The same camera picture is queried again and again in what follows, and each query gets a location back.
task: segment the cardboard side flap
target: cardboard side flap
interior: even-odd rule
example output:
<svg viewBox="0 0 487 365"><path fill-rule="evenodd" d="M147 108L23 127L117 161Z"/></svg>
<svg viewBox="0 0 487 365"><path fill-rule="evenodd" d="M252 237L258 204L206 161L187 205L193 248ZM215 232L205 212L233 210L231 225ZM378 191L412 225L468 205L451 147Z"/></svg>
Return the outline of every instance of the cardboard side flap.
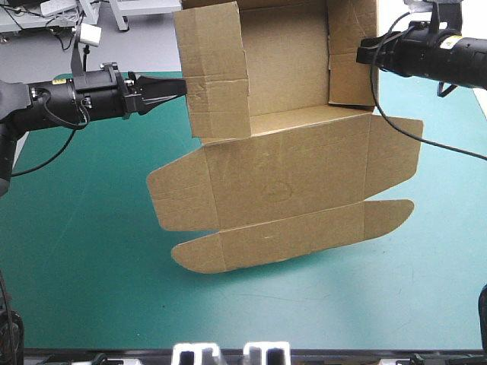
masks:
<svg viewBox="0 0 487 365"><path fill-rule="evenodd" d="M181 5L185 9L198 8L208 5L223 4L233 0L182 0ZM277 6L296 5L308 0L237 0L240 9L271 8Z"/></svg>
<svg viewBox="0 0 487 365"><path fill-rule="evenodd" d="M174 261L188 270L206 274L227 271L220 234L200 238L197 244L190 242L180 244L171 251Z"/></svg>
<svg viewBox="0 0 487 365"><path fill-rule="evenodd" d="M392 118L402 129L422 136L420 120ZM371 197L414 176L421 144L399 133L382 118L371 116L365 197Z"/></svg>
<svg viewBox="0 0 487 365"><path fill-rule="evenodd" d="M413 210L414 203L410 200L365 202L364 240L392 232L409 218Z"/></svg>
<svg viewBox="0 0 487 365"><path fill-rule="evenodd" d="M148 187L166 230L216 230L218 215L202 148L155 170Z"/></svg>
<svg viewBox="0 0 487 365"><path fill-rule="evenodd" d="M174 25L193 135L249 136L249 81L237 3L177 11Z"/></svg>
<svg viewBox="0 0 487 365"><path fill-rule="evenodd" d="M376 0L329 0L329 102L373 106L369 66L355 61L364 38L377 36Z"/></svg>
<svg viewBox="0 0 487 365"><path fill-rule="evenodd" d="M205 274L280 262L382 236L411 211L410 201L360 202L221 231L174 247L173 257L183 267Z"/></svg>

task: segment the green cutting mat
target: green cutting mat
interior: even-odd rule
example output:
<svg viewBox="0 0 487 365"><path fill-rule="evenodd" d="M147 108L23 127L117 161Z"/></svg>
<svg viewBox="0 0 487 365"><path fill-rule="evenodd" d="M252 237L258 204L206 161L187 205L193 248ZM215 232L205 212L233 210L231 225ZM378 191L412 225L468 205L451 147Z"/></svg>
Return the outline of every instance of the green cutting mat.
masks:
<svg viewBox="0 0 487 365"><path fill-rule="evenodd" d="M161 74L179 76L179 74ZM487 152L471 90L384 75L384 107L425 133ZM18 169L56 151L28 138ZM0 267L32 348L169 348L178 341L288 340L294 348L479 348L487 282L487 163L423 147L418 174L381 198L416 209L394 233L226 275L198 275L170 250L203 233L159 227L145 179L196 149L184 100L94 122L58 161L0 200Z"/></svg>

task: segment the cardboard box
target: cardboard box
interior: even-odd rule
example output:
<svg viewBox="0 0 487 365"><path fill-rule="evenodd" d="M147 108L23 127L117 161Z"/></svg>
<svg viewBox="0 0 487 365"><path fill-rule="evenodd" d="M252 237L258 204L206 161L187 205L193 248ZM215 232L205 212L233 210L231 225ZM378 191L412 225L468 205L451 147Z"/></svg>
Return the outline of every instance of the cardboard box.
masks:
<svg viewBox="0 0 487 365"><path fill-rule="evenodd" d="M279 118L291 123L292 113ZM395 119L422 134L422 122ZM419 143L379 116L356 115L207 144L148 177L166 230L217 230L173 257L214 273L384 235L409 201L363 202L415 174Z"/></svg>
<svg viewBox="0 0 487 365"><path fill-rule="evenodd" d="M230 271L369 240L407 219L410 201L365 202L413 176L420 148L372 115L369 69L355 62L376 33L375 0L182 3L177 39L204 145L148 185L164 229L216 233L174 247L177 262ZM395 122L422 135L418 120Z"/></svg>
<svg viewBox="0 0 487 365"><path fill-rule="evenodd" d="M323 121L347 116L333 104L373 106L369 68L355 57L377 33L375 0L182 5L174 23L194 136L245 138L279 129L275 113L292 110L293 123L306 125L316 106Z"/></svg>

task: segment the gray floor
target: gray floor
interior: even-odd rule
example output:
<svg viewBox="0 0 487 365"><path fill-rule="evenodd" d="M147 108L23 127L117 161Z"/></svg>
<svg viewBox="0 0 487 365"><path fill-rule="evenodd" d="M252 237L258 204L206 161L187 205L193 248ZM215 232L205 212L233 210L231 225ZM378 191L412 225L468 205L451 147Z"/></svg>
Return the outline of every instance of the gray floor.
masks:
<svg viewBox="0 0 487 365"><path fill-rule="evenodd" d="M130 31L120 32L108 4L102 4L99 48L92 47L88 69L102 62L118 62L122 71L180 71L173 19L169 14L129 18ZM0 44L0 80L46 81L70 72L71 50L47 32L8 35Z"/></svg>

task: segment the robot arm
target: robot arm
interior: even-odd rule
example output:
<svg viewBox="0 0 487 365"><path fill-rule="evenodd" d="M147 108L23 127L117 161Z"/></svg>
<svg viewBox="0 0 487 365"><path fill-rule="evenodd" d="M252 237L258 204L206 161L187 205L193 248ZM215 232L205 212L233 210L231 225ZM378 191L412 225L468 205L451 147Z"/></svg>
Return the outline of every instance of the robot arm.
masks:
<svg viewBox="0 0 487 365"><path fill-rule="evenodd" d="M438 96L455 87L487 88L487 40L462 36L462 0L404 0L410 12L431 12L430 21L412 21L394 32L377 57L377 66L403 77L439 81ZM371 64L383 37L362 40L357 62ZM444 84L451 84L443 90Z"/></svg>
<svg viewBox="0 0 487 365"><path fill-rule="evenodd" d="M186 94L183 79L134 72L124 78L116 63L84 71L78 44L97 43L83 37L83 27L75 35L72 78L33 84L0 81L0 196L8 191L17 141L26 132L59 126L80 130L95 120L144 115Z"/></svg>

